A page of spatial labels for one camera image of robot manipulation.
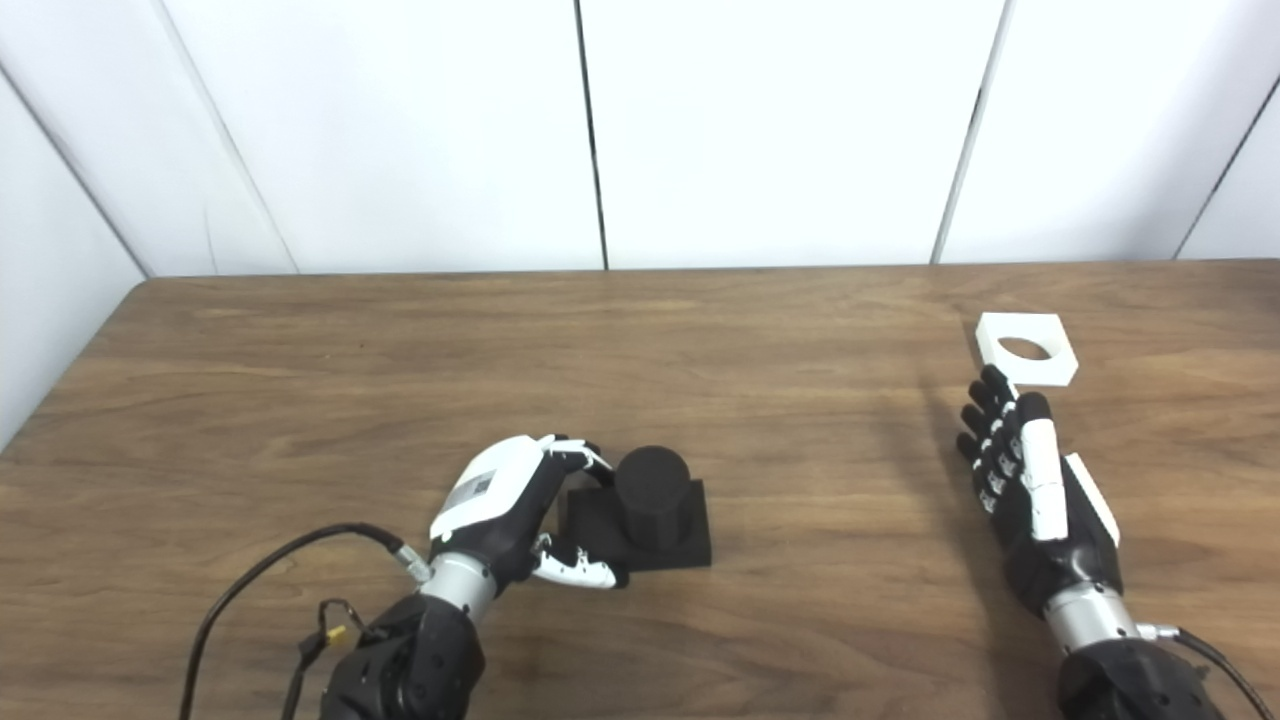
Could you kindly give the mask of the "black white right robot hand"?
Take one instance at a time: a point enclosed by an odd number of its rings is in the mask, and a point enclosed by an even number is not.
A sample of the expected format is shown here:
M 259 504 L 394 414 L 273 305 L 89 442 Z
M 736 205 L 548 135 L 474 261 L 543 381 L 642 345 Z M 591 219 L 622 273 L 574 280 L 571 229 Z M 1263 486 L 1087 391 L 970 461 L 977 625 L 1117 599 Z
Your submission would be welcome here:
M 968 393 L 956 447 L 1018 601 L 1041 615 L 1076 585 L 1123 594 L 1117 523 L 1079 456 L 1061 452 L 1050 401 L 993 364 Z

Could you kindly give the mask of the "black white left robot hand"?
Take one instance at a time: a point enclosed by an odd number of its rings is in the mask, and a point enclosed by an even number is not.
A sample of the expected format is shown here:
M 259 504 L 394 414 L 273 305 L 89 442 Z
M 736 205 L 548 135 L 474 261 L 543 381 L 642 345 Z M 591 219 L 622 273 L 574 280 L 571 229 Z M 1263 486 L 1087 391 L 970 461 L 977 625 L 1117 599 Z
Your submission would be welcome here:
M 566 479 L 580 471 L 604 489 L 614 486 L 613 466 L 586 439 L 515 436 L 489 446 L 462 470 L 431 521 L 430 555 L 477 561 L 497 594 L 531 577 L 591 589 L 627 587 L 620 564 L 541 529 Z

